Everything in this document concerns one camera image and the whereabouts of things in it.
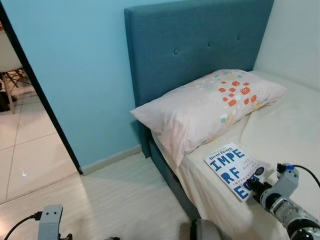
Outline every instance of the doorway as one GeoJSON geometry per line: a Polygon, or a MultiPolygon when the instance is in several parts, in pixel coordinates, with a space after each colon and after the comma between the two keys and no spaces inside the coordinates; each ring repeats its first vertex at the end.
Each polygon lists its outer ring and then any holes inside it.
{"type": "Polygon", "coordinates": [[[4,101],[8,107],[0,112],[0,203],[3,203],[82,171],[1,2],[0,22],[0,31],[5,32],[22,66],[2,73],[0,79],[0,100],[2,107],[4,101]],[[6,90],[13,96],[12,102],[6,90]]]}

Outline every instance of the laminate floor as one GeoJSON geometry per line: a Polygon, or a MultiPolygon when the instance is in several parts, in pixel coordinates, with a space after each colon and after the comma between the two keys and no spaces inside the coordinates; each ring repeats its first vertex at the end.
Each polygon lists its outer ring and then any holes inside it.
{"type": "MultiPolygon", "coordinates": [[[[62,204],[60,233],[74,240],[188,240],[190,220],[150,158],[130,156],[87,176],[77,174],[0,205],[0,239],[21,219],[62,204]]],[[[28,220],[10,240],[36,240],[28,220]]]]}

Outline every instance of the wooden chair leg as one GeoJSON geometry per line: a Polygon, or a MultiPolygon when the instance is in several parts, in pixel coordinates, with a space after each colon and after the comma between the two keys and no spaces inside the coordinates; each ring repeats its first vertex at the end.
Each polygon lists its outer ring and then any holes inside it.
{"type": "Polygon", "coordinates": [[[15,70],[15,73],[18,74],[21,78],[25,79],[26,77],[23,76],[23,75],[19,72],[20,69],[15,70]]]}
{"type": "Polygon", "coordinates": [[[19,86],[15,83],[15,80],[9,75],[9,73],[5,73],[5,76],[13,83],[13,85],[18,88],[19,86]]]}
{"type": "Polygon", "coordinates": [[[11,97],[11,94],[10,94],[10,89],[9,89],[9,86],[8,86],[8,79],[3,73],[1,74],[1,78],[2,78],[2,81],[4,83],[5,92],[6,92],[7,96],[8,96],[8,99],[9,99],[10,109],[12,111],[12,114],[15,114],[15,106],[14,106],[14,102],[12,101],[12,97],[11,97]]]}

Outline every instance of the book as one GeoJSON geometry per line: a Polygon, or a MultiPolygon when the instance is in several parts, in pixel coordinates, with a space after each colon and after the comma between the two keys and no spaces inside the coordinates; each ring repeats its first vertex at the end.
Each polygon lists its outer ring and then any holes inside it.
{"type": "Polygon", "coordinates": [[[204,161],[242,202],[253,195],[246,181],[256,178],[263,182],[271,169],[269,163],[249,156],[234,143],[210,152],[204,161]]]}

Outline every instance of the black cable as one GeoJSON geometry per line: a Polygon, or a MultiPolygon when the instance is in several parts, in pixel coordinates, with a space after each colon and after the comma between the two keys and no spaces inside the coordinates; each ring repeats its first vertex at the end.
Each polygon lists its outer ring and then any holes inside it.
{"type": "Polygon", "coordinates": [[[306,170],[308,173],[311,174],[311,176],[314,178],[314,180],[316,181],[316,183],[318,184],[319,188],[320,188],[320,181],[318,180],[318,178],[316,177],[316,175],[313,174],[312,171],[310,171],[308,168],[304,167],[304,166],[301,166],[301,165],[292,165],[294,166],[295,168],[301,168],[301,169],[304,169],[306,170]]]}
{"type": "Polygon", "coordinates": [[[33,215],[28,216],[28,217],[22,219],[22,220],[21,220],[20,222],[18,222],[16,225],[14,225],[14,227],[11,228],[11,230],[10,230],[10,231],[8,232],[8,234],[5,236],[4,240],[8,240],[10,234],[12,234],[12,232],[13,232],[20,224],[22,224],[23,222],[25,222],[25,221],[27,221],[27,220],[29,220],[29,219],[32,219],[32,218],[33,218],[33,215]]]}
{"type": "Polygon", "coordinates": [[[22,223],[29,219],[35,219],[36,221],[39,221],[42,215],[42,211],[38,211],[33,215],[27,216],[26,218],[22,219],[20,222],[18,222],[16,225],[14,225],[13,228],[8,232],[8,234],[5,236],[4,240],[8,240],[9,236],[12,234],[12,232],[22,223]]]}

